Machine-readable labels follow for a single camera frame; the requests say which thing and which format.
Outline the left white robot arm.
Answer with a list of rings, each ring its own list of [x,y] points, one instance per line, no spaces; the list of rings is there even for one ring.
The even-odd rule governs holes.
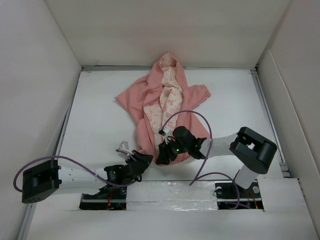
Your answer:
[[[125,164],[91,170],[69,157],[42,157],[39,164],[20,171],[21,201],[33,204],[51,195],[73,193],[81,193],[89,201],[123,201],[127,187],[142,180],[152,160],[152,155],[132,150],[127,152]]]

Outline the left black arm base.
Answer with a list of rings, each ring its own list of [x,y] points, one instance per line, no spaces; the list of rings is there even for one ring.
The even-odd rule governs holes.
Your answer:
[[[87,211],[122,211],[127,209],[127,187],[106,185],[96,194],[82,194],[79,208]]]

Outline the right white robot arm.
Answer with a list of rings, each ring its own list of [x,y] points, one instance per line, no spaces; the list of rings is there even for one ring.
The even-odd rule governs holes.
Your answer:
[[[204,160],[218,156],[236,156],[242,168],[231,184],[237,197],[249,192],[252,182],[269,171],[277,145],[249,127],[241,127],[237,133],[219,138],[195,137],[186,127],[173,131],[160,130],[164,141],[158,145],[157,165],[169,165],[178,160],[178,155],[187,153],[192,158]]]

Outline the pink hooded jacket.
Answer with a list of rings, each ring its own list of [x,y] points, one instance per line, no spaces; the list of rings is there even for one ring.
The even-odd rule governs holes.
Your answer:
[[[159,144],[164,137],[162,126],[174,130],[185,126],[197,138],[209,133],[191,111],[205,102],[211,93],[205,85],[189,86],[183,66],[167,53],[157,61],[150,73],[136,80],[116,96],[117,102],[136,123],[135,139],[142,154],[159,156]]]

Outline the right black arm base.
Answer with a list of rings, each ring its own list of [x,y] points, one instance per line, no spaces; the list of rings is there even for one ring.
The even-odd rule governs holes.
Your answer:
[[[219,210],[263,210],[263,201],[258,181],[251,183],[248,189],[238,187],[231,181],[215,181],[213,196],[217,199]]]

